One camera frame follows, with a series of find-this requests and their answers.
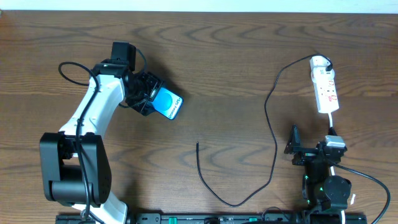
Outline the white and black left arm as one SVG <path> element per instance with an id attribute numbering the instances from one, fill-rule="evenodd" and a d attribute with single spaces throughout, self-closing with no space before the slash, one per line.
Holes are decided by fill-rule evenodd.
<path id="1" fill-rule="evenodd" d="M 164 81 L 126 63 L 99 63 L 87 70 L 87 92 L 69 121 L 40 138 L 44 195 L 80 211 L 75 223 L 131 223 L 128 205 L 112 192 L 104 135 L 122 101 L 147 116 L 172 104 Z"/>

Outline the blue Galaxy smartphone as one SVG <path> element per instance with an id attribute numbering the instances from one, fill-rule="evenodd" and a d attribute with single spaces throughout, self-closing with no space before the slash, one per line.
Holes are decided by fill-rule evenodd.
<path id="1" fill-rule="evenodd" d="M 160 88 L 152 102 L 153 108 L 170 120 L 175 119 L 182 105 L 183 98 L 164 87 Z"/>

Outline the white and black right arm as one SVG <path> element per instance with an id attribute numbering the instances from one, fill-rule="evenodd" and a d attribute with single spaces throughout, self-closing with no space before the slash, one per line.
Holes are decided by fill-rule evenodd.
<path id="1" fill-rule="evenodd" d="M 343 220 L 341 213 L 348 207 L 352 184 L 348 179 L 332 174 L 330 168 L 341 161 L 346 151 L 343 138 L 333 128 L 328 130 L 324 140 L 309 148 L 302 146 L 298 127 L 292 126 L 284 153 L 293 155 L 293 165 L 305 169 L 302 195 L 308 208 L 302 216 L 307 223 L 326 215 Z"/>

